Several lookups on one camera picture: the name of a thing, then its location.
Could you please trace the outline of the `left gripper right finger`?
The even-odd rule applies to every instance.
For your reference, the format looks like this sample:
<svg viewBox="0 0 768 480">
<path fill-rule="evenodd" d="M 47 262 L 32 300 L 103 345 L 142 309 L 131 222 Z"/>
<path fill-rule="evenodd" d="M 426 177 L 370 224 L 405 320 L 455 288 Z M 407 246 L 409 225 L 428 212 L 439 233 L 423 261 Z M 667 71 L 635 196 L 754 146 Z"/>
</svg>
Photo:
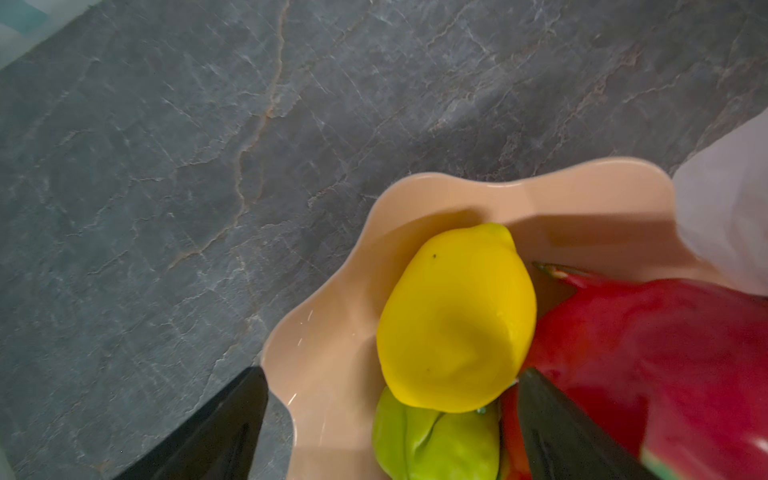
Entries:
<svg viewBox="0 0 768 480">
<path fill-rule="evenodd" d="M 519 378 L 517 414 L 535 480 L 655 477 L 534 368 Z"/>
</svg>

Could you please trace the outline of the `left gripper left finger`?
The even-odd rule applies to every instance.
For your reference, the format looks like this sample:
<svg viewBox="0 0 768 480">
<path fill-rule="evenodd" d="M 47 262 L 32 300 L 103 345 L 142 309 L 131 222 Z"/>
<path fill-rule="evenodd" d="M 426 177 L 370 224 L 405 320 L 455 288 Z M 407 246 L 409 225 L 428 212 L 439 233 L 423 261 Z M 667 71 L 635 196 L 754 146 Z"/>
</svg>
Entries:
<svg viewBox="0 0 768 480">
<path fill-rule="evenodd" d="M 259 366 L 244 369 L 120 479 L 246 479 L 269 389 Z"/>
</svg>

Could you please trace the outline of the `pink printed plastic bag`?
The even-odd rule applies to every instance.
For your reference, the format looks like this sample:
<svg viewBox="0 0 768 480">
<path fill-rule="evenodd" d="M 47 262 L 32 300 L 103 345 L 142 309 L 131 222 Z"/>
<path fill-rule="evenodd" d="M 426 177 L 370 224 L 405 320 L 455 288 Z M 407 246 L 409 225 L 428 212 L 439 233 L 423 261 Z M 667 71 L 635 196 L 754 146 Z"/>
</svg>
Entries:
<svg viewBox="0 0 768 480">
<path fill-rule="evenodd" d="M 767 113 L 674 173 L 678 232 L 738 289 L 767 294 Z"/>
</svg>

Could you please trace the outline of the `yellow lemon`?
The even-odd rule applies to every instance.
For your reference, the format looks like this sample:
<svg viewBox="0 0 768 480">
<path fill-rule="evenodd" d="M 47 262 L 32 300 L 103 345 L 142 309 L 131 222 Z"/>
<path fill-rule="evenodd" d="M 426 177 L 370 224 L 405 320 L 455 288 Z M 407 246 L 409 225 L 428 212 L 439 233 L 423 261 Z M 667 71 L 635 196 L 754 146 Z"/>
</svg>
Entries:
<svg viewBox="0 0 768 480">
<path fill-rule="evenodd" d="M 381 314 L 385 383 L 410 407 L 477 410 L 517 379 L 536 319 L 533 283 L 505 226 L 440 233 L 416 252 Z"/>
</svg>

